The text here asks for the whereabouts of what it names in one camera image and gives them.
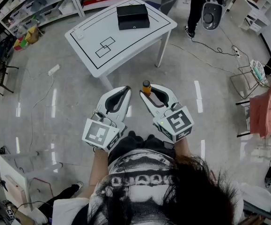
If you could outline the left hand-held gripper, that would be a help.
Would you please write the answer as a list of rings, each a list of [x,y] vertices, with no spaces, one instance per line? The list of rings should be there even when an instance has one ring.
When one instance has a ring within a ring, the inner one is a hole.
[[[82,140],[93,148],[111,152],[123,136],[127,126],[123,123],[128,111],[132,90],[117,87],[103,94],[90,119],[87,119]]]

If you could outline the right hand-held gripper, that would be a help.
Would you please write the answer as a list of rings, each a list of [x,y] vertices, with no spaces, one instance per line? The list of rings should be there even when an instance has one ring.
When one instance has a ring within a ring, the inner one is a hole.
[[[150,95],[142,90],[139,94],[154,117],[154,124],[169,140],[175,143],[191,133],[194,125],[193,118],[187,107],[181,105],[171,89],[152,84]]]

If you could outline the orange screwdriver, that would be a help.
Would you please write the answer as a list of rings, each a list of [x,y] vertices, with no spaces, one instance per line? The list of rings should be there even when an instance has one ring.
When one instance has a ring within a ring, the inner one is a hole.
[[[151,89],[152,89],[151,83],[150,83],[148,80],[145,80],[145,81],[143,82],[143,88],[142,88],[142,91],[143,91],[147,96],[150,96],[150,95],[151,95]]]

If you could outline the black box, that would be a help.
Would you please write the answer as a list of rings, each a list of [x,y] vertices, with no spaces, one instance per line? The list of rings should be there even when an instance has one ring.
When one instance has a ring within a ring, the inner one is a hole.
[[[149,28],[148,11],[144,4],[117,7],[119,30]]]

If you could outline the person's left forearm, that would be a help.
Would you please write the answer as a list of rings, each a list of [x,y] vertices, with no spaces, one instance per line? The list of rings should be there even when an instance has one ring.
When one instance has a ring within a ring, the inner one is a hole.
[[[97,149],[94,155],[88,187],[83,189],[77,197],[89,199],[93,194],[96,185],[108,174],[108,153]]]

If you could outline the person's right forearm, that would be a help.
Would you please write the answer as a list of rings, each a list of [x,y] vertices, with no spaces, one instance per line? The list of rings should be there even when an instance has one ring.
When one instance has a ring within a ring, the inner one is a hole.
[[[182,157],[193,158],[195,155],[190,152],[187,138],[183,138],[174,143],[174,150],[176,154],[176,160]]]

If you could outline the red green yellow toy block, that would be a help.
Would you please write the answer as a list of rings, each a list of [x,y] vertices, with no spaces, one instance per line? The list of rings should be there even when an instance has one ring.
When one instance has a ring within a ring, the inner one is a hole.
[[[22,50],[22,49],[26,49],[29,46],[28,41],[26,40],[25,36],[19,37],[14,45],[13,45],[13,49],[16,51]]]

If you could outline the person's black trousers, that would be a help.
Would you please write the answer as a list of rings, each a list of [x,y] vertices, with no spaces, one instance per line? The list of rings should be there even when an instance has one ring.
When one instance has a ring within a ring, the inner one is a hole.
[[[135,135],[134,131],[130,131],[128,136],[121,139],[109,154],[108,165],[119,157],[135,149],[148,149],[159,152],[171,158],[176,157],[175,151],[173,149],[166,148],[165,142],[156,138],[154,135],[149,135],[146,140],[143,140],[142,137]]]

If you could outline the white table with black lines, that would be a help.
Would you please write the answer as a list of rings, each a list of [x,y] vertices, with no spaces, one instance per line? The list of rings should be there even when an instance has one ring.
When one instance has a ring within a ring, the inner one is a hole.
[[[119,30],[117,7],[139,4],[147,8],[150,27]],[[83,39],[76,37],[74,27],[65,34],[65,38],[92,76],[99,78],[106,89],[111,90],[113,87],[107,75],[158,41],[161,41],[161,46],[155,66],[160,66],[170,33],[177,23],[142,0],[122,0],[76,26],[83,32]]]

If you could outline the white remote control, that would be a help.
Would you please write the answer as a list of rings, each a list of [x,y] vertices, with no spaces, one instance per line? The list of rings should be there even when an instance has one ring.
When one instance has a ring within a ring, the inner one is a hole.
[[[83,39],[83,32],[81,31],[81,29],[78,26],[74,27],[73,30],[74,30],[74,33],[75,33],[76,37],[79,40]]]

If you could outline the black and white printed t-shirt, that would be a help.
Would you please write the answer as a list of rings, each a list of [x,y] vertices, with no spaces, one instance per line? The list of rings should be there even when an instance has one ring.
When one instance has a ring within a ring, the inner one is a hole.
[[[212,178],[198,157],[132,150],[88,198],[57,200],[52,225],[236,225],[244,203],[271,210],[271,193]]]

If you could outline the grey oval device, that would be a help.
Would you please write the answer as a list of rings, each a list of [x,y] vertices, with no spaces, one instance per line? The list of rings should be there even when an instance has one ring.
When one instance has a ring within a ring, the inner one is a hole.
[[[201,23],[204,29],[217,29],[225,13],[225,0],[207,0],[202,7]]]

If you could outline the blue chair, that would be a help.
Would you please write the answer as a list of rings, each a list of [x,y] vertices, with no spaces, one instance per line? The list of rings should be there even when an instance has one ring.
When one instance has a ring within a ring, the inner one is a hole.
[[[169,0],[163,4],[158,4],[152,1],[146,1],[147,4],[161,11],[163,14],[168,15],[172,7],[175,5],[177,0]]]

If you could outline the round patterned tray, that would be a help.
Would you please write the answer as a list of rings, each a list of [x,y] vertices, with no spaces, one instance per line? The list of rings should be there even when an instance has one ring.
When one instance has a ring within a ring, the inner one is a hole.
[[[268,86],[268,81],[266,78],[266,74],[265,74],[263,65],[257,60],[252,60],[250,62],[250,68],[251,68],[251,71],[252,71],[253,75],[255,76],[256,80],[258,82],[260,82],[260,85],[261,86]]]

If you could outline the pink jacket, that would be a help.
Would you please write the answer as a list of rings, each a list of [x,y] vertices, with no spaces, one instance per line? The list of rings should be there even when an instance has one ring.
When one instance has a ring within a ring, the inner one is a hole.
[[[271,86],[264,94],[249,100],[249,117],[251,134],[261,138],[271,135]]]

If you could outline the small white table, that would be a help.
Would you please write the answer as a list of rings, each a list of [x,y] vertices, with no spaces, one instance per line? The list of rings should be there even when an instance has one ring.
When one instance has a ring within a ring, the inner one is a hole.
[[[52,165],[46,165],[42,169],[23,173],[12,164],[16,159],[31,158],[38,155],[38,151],[0,155],[0,178],[5,182],[5,197],[25,215],[33,210],[33,203],[29,192],[29,181],[40,175],[46,175],[49,172],[60,169],[63,166],[62,163],[56,162]]]

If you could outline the white cubby shelf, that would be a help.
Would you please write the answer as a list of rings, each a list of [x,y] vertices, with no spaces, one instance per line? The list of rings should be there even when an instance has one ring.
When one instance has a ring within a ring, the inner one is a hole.
[[[269,25],[266,12],[271,7],[271,0],[237,0],[239,2],[238,27],[260,34]]]

